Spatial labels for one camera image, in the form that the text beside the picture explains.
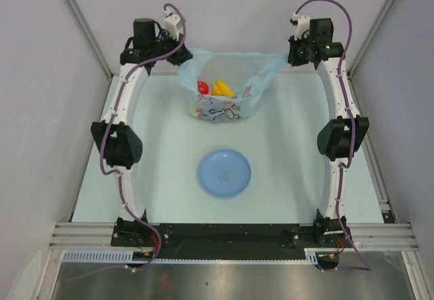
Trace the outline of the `light blue printed plastic bag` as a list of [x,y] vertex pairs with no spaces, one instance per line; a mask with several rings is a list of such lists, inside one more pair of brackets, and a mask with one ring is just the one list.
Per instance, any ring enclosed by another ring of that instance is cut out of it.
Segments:
[[[178,81],[189,115],[216,124],[253,116],[260,98],[278,72],[288,64],[286,53],[230,53],[192,49],[193,58],[178,69]],[[200,94],[197,81],[209,85],[209,94]],[[212,84],[221,80],[235,94],[212,95]]]

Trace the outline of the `yellow fake banana bunch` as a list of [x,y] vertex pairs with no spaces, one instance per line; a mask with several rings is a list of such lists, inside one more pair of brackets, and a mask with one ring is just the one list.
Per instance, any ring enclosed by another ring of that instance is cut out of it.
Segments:
[[212,84],[212,95],[216,95],[216,96],[227,96],[227,97],[234,97],[234,93],[233,91],[230,89],[230,87],[228,87],[225,82],[221,81],[221,80],[216,80],[213,84]]

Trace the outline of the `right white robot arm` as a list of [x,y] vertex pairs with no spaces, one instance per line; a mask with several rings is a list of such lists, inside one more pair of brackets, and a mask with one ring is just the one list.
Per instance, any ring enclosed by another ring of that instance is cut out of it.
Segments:
[[329,18],[312,19],[294,14],[296,27],[289,38],[288,62],[293,67],[312,64],[323,83],[329,121],[317,135],[317,149],[324,159],[323,195],[310,232],[320,246],[335,245],[349,234],[344,188],[349,167],[370,126],[354,103],[346,74],[346,49],[333,40]]

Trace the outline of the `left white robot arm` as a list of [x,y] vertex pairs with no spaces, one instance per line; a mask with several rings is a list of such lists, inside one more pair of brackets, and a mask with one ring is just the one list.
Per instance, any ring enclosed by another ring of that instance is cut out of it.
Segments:
[[193,55],[184,45],[185,19],[169,13],[163,24],[150,18],[133,23],[133,35],[120,54],[119,82],[111,105],[100,121],[91,125],[93,140],[99,151],[100,170],[113,175],[121,200],[116,221],[118,234],[126,233],[133,244],[145,244],[155,232],[146,219],[146,209],[134,189],[134,166],[143,153],[143,144],[132,124],[141,89],[157,62],[165,60],[179,66]]

